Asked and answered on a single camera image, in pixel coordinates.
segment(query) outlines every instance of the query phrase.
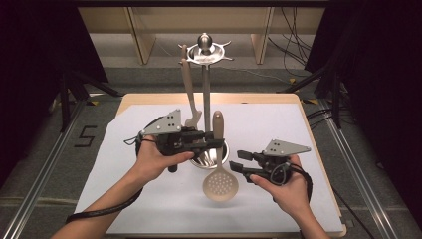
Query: gray floor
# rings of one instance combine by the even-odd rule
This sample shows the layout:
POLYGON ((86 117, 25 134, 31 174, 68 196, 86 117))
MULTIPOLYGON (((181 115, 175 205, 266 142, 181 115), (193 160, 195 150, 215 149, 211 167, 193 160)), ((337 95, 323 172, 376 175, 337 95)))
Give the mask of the gray floor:
MULTIPOLYGON (((130 36, 92 35, 92 37, 105 66, 109 85, 114 89, 123 93, 184 92, 178 65, 180 50, 177 44, 192 45, 195 43, 196 35, 158 35, 152 56, 148 64, 144 66, 137 63, 130 36)), ((283 53, 271 44, 267 48, 265 63, 256 65, 249 36, 215 35, 213 38, 217 43, 232 41, 226 50, 227 56, 235 59, 233 62, 224 61, 212 66, 211 89, 213 92, 273 93, 288 87, 286 82, 288 83, 290 79, 297 81, 301 79, 286 71, 283 53)), ((287 44, 287 40, 281 36, 271 36, 271 38, 281 46, 287 44)), ((309 44, 312 43, 313 36, 303 36, 303 38, 309 44)), ((295 74, 308 74, 303 71, 303 66, 292 58, 286 58, 286 66, 295 74)), ((192 71, 195 89, 201 91, 200 69, 194 68, 192 71)), ((317 82, 307 85, 297 94, 303 100, 314 99, 313 90, 316 84, 317 82)), ((90 93, 101 93, 90 86, 87 86, 87 89, 90 93)), ((94 104, 84 106, 79 115, 66 147, 55 164, 20 238, 48 238, 63 225, 66 216, 74 212, 85 180, 95 162, 106 126, 114 118, 120 99, 99 96, 92 98, 92 101, 94 104), (77 144, 88 142, 86 138, 80 138, 81 131, 87 125, 96 126, 96 128, 87 129, 90 135, 95 137, 92 145, 75 147, 77 144)), ((319 105, 314 104, 303 104, 303 107, 307 115, 320 109, 319 105)), ((375 165, 376 155, 358 124, 353 123, 350 112, 342 112, 341 118, 342 132, 386 211, 397 237, 422 238, 420 229, 388 176, 375 165)), ((310 124, 322 119, 323 116, 310 119, 310 124)), ((27 149, 28 157, 18 163, 6 184, 1 188, 1 234, 4 234, 22 199, 30 191, 59 136, 60 128, 61 110, 55 108, 52 114, 45 118, 36 137, 37 140, 34 140, 32 147, 27 149)), ((374 237, 382 238, 326 121, 316 125, 313 135, 333 188, 338 191, 374 237)), ((337 202, 347 224, 347 234, 344 238, 369 238, 344 203, 339 198, 337 202)))

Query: metal bowl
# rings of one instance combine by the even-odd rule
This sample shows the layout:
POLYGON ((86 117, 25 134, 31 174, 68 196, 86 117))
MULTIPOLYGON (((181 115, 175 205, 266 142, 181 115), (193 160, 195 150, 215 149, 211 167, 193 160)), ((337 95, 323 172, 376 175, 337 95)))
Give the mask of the metal bowl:
MULTIPOLYGON (((229 158, 230 149, 229 144, 227 141, 224 141, 223 145, 223 164, 229 158)), ((201 154, 200 158, 197 159, 190 159, 193 165, 203 168, 203 169, 213 169, 217 167, 217 150, 215 148, 211 148, 204 153, 201 154)))

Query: wrist strap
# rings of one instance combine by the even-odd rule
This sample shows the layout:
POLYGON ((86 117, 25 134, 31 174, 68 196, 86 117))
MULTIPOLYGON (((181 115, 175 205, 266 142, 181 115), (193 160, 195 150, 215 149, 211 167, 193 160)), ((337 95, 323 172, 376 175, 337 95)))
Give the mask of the wrist strap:
POLYGON ((99 216, 105 216, 105 215, 109 215, 115 212, 119 212, 123 210, 124 208, 130 206, 134 201, 136 201, 136 199, 139 197, 140 193, 142 192, 142 189, 143 187, 140 188, 140 190, 136 192, 132 197, 130 197, 127 201, 125 201, 124 203, 118 206, 96 210, 96 211, 80 212, 80 213, 75 213, 73 215, 70 215, 66 219, 66 224, 78 219, 82 219, 82 218, 99 217, 99 216))
POLYGON ((308 194, 308 201, 311 201, 311 196, 313 195, 313 180, 311 179, 310 175, 305 172, 300 166, 292 163, 290 170, 293 172, 299 173, 301 176, 305 178, 305 181, 307 182, 307 194, 308 194))

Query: tabletop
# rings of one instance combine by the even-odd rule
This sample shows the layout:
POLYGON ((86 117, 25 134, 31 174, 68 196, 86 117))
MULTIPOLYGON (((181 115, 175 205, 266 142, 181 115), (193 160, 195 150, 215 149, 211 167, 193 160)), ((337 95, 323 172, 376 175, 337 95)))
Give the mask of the tabletop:
MULTIPOLYGON (((201 109, 201 94, 195 94, 195 100, 198 109, 201 109)), ((154 120, 151 117, 164 115, 175 108, 181 109, 183 119, 189 118, 191 113, 187 103, 186 94, 125 95, 114 121, 107 127, 96 164, 76 211, 82 210, 100 196, 130 167, 134 152, 133 148, 121 144, 125 138, 131 137, 136 130, 154 120), (130 160, 115 161, 116 158, 130 160)), ((341 215, 317 146, 296 95, 211 94, 211 103, 211 110, 221 110, 225 116, 225 138, 232 152, 239 148, 259 151, 268 143, 268 137, 275 134, 281 135, 280 139, 310 146, 312 151, 301 153, 301 161, 315 185, 312 209, 330 236, 340 237, 345 234, 345 226, 340 222, 341 215), (279 123, 274 128, 271 127, 274 125, 273 119, 279 123), (248 136, 252 138, 251 134, 255 130, 260 132, 261 140, 246 140, 248 136)), ((232 152, 229 159, 238 160, 236 153, 232 152)), ((233 199, 225 203, 209 200, 203 195, 200 186, 208 173, 210 170, 195 167, 191 163, 179 164, 175 173, 165 171, 145 187, 141 197, 130 208, 121 212, 107 234, 141 238, 239 238, 283 237, 298 233, 296 223, 278 208, 268 193, 247 183, 239 173, 236 177, 240 188, 233 199)))

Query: forearm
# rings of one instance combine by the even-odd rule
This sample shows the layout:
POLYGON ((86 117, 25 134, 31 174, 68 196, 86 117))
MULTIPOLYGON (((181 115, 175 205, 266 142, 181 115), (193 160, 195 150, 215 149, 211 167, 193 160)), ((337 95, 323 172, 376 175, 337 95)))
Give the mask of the forearm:
POLYGON ((310 209, 304 213, 293 216, 293 218, 296 223, 298 223, 306 239, 329 238, 310 209))
MULTIPOLYGON (((131 170, 102 197, 84 211, 95 211, 120 205, 139 191, 146 181, 131 170)), ((65 225, 53 238, 102 238, 119 212, 100 217, 79 219, 65 225)))

